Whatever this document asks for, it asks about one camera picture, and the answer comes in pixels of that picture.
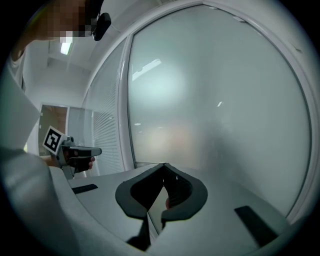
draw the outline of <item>frosted glass panel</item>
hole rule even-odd
[[[290,66],[249,24],[205,5],[153,22],[133,38],[128,100],[136,162],[223,172],[289,212],[308,112]]]
[[[96,157],[95,175],[124,171],[118,132],[118,83],[125,42],[120,43],[96,74],[83,103],[84,137],[90,147],[102,149]]]

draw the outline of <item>white wall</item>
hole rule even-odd
[[[26,91],[26,96],[40,111],[42,104],[61,105],[80,108],[83,103],[89,73],[66,63],[52,60],[39,81]],[[28,152],[38,154],[38,125],[33,128],[27,141]]]

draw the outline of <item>curved white frame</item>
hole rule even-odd
[[[127,38],[124,53],[121,63],[120,81],[119,81],[119,97],[118,97],[118,127],[119,127],[119,140],[120,148],[123,160],[123,166],[125,171],[132,170],[134,166],[134,157],[131,148],[130,139],[130,128],[128,121],[128,68],[129,68],[129,57],[131,51],[131,45],[134,34],[142,30],[144,27],[149,25],[155,20],[158,20],[170,13],[178,10],[182,10],[188,7],[207,5],[212,6],[223,11],[226,11],[232,15],[238,16],[249,25],[254,27],[262,35],[264,35],[283,55],[291,69],[295,73],[300,85],[301,90],[304,93],[305,101],[309,110],[309,120],[311,129],[311,147],[310,147],[310,159],[309,166],[306,172],[304,184],[300,190],[299,196],[292,207],[290,213],[286,216],[289,223],[294,223],[301,217],[304,217],[311,213],[316,201],[318,200],[318,192],[320,184],[318,182],[320,178],[320,112],[317,109],[317,105],[320,103],[320,97],[315,93],[316,89],[309,83],[308,78],[301,67],[299,61],[295,58],[291,49],[286,46],[281,38],[277,37],[272,31],[267,29],[265,26],[257,22],[252,17],[244,14],[243,12],[236,10],[230,6],[227,6],[225,2],[218,2],[215,0],[180,0],[171,3],[166,3],[162,6],[153,9],[145,16],[140,18],[137,22],[131,25],[126,31],[124,31],[114,44],[108,49],[96,69],[92,73],[89,83],[86,88],[87,94],[91,83],[96,76],[98,70],[102,64],[112,53],[112,51]]]

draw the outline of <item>curved black pad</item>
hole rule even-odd
[[[207,188],[199,179],[174,168],[169,163],[165,163],[164,168],[168,176],[175,174],[177,179],[174,179],[173,182],[175,183],[170,184],[170,186],[166,185],[166,179],[164,180],[164,187],[168,192],[171,208],[162,212],[163,226],[166,222],[190,219],[205,205],[208,198]],[[188,197],[184,198],[181,195],[179,204],[172,206],[171,201],[173,199],[170,198],[170,195],[179,195],[182,191],[181,188],[183,188],[185,194],[188,193]]]
[[[147,207],[150,205],[150,201],[152,201],[152,206],[163,187],[162,179],[160,190],[159,188],[154,189],[152,184],[156,181],[153,179],[152,174],[160,170],[163,166],[163,163],[159,163],[155,167],[146,170],[144,173],[124,181],[116,188],[115,199],[127,216],[140,220],[146,218],[149,210]]]
[[[144,220],[163,186],[170,201],[170,209],[161,215],[163,225],[191,218],[208,198],[207,188],[200,180],[168,163],[160,163],[120,184],[115,199],[127,216]]]

